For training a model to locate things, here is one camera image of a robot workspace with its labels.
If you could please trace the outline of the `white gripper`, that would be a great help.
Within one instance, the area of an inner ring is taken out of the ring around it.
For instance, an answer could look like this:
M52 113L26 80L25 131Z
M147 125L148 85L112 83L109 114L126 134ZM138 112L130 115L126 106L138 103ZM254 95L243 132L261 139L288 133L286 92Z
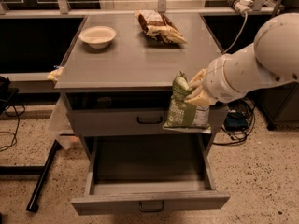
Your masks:
M248 72L248 55L222 55L193 77L189 86L196 89L186 96L184 102L195 106L210 106L216 102L230 103L243 98L249 91L249 83L246 81ZM199 87L202 81L204 88Z

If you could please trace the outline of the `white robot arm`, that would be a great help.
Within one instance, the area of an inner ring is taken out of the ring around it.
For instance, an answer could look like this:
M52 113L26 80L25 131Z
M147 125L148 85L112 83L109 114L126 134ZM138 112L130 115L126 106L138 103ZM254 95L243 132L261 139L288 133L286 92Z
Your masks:
M254 42L213 60L190 82L191 105L230 103L250 91L299 82L299 14L286 13L267 21Z

